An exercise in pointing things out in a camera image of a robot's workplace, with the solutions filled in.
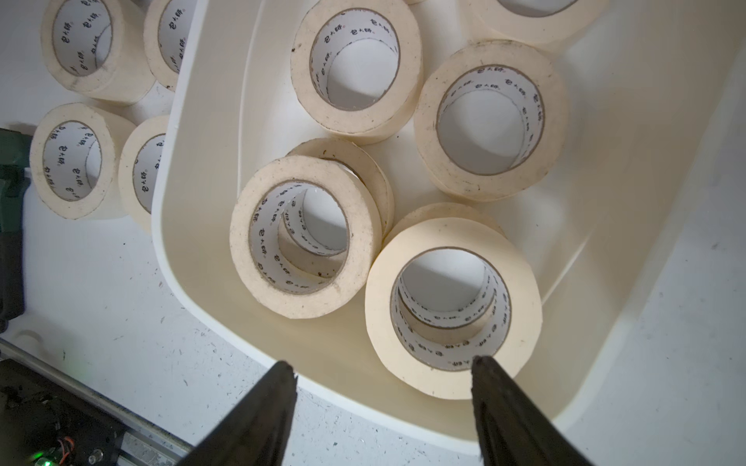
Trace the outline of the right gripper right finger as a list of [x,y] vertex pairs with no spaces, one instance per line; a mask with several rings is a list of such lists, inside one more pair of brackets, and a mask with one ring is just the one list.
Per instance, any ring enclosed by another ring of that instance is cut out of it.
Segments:
[[494,358],[474,357],[471,374],[476,431],[486,465],[590,463],[555,429]]

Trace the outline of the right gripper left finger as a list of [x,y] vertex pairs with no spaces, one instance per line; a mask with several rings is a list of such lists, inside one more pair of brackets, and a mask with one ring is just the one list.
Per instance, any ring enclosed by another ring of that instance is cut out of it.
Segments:
[[180,464],[282,464],[296,402],[295,371],[289,363],[279,361]]

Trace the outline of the white plastic storage tray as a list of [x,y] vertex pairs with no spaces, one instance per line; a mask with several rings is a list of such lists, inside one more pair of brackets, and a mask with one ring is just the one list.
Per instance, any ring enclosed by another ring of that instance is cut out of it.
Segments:
[[[314,320],[261,306],[229,225],[256,170],[322,135],[291,85],[308,1],[201,1],[155,190],[157,260],[180,302],[236,349],[283,359],[303,388],[397,433],[477,454],[471,405],[406,386],[378,359],[364,298]],[[668,217],[745,45],[741,1],[614,1],[554,57],[570,102],[563,154],[487,206],[538,281],[537,347],[517,381],[559,428],[591,403],[678,236]]]

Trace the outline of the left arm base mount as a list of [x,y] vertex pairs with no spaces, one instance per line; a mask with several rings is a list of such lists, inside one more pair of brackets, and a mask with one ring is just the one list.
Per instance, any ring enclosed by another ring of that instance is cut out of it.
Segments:
[[125,427],[12,359],[1,361],[3,465],[115,465]]

